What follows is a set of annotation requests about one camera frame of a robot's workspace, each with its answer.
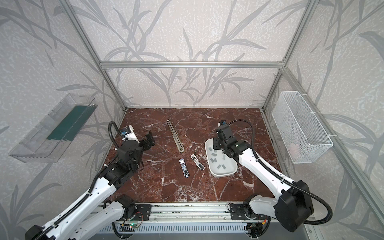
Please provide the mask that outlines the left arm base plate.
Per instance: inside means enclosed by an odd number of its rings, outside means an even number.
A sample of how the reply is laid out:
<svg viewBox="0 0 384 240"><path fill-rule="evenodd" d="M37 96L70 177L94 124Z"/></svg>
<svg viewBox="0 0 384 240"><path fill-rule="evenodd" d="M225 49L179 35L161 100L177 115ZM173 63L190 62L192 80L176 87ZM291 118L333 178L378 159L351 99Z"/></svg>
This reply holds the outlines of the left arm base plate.
<svg viewBox="0 0 384 240"><path fill-rule="evenodd" d="M124 220L129 221L148 221L150 219L152 205L150 204L134 204L125 209L123 214Z"/></svg>

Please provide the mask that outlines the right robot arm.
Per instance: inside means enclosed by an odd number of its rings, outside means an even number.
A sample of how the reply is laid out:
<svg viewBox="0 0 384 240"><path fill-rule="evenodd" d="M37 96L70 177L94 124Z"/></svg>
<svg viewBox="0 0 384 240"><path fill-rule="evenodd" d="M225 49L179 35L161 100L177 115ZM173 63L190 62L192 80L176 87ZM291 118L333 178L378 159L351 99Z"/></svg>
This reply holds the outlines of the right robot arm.
<svg viewBox="0 0 384 240"><path fill-rule="evenodd" d="M266 215L278 220L289 232L294 232L302 224L322 225L332 219L333 210L325 200L311 193L305 182L296 182L276 170L254 150L253 143L237 140L230 124L222 123L215 132L214 148L248 169L273 194L271 198L257 195L244 201L245 212L250 218ZM326 216L320 220L309 220L315 211L313 201L327 210Z"/></svg>

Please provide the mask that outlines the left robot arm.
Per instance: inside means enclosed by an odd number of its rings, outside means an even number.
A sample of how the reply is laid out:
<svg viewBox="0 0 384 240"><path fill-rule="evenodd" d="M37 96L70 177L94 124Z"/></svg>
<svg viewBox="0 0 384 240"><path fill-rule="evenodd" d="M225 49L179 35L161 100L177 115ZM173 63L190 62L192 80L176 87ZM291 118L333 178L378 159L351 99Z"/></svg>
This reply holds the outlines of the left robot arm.
<svg viewBox="0 0 384 240"><path fill-rule="evenodd" d="M67 209L42 227L32 226L25 234L27 240L88 240L107 225L135 214L135 201L121 196L96 215L90 215L138 172L143 166L143 153L156 144L152 132L138 140L132 126L119 134L123 143L117 148L117 161L103 167L90 188Z"/></svg>

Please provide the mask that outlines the white mini stapler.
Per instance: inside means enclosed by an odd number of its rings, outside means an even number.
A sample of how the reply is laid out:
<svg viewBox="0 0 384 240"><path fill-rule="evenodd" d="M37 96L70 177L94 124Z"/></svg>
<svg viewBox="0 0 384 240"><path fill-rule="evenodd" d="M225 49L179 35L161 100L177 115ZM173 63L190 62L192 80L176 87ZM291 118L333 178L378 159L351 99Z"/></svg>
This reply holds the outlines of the white mini stapler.
<svg viewBox="0 0 384 240"><path fill-rule="evenodd" d="M199 170L203 171L205 169L204 165L198 160L195 154L191 155L191 159L194 161Z"/></svg>

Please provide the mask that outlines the blue mini stapler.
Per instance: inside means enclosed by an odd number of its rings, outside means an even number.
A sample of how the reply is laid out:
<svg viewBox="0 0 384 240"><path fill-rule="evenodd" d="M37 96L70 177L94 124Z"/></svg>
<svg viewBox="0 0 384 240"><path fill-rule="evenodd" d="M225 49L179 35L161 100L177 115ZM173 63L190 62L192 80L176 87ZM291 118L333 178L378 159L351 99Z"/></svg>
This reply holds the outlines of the blue mini stapler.
<svg viewBox="0 0 384 240"><path fill-rule="evenodd" d="M189 171L187 169L186 163L184 159L179 159L179 163L181 165L181 168L183 170L183 174L185 178L188 178L190 176Z"/></svg>

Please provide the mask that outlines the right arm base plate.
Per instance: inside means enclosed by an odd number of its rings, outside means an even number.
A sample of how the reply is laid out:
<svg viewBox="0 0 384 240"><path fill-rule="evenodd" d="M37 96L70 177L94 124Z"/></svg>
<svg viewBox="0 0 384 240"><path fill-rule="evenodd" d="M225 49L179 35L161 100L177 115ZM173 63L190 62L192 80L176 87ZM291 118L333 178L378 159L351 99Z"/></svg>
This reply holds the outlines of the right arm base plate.
<svg viewBox="0 0 384 240"><path fill-rule="evenodd" d="M231 215L231 220L257 220L265 219L265 215L257 215L248 205L228 203L227 209Z"/></svg>

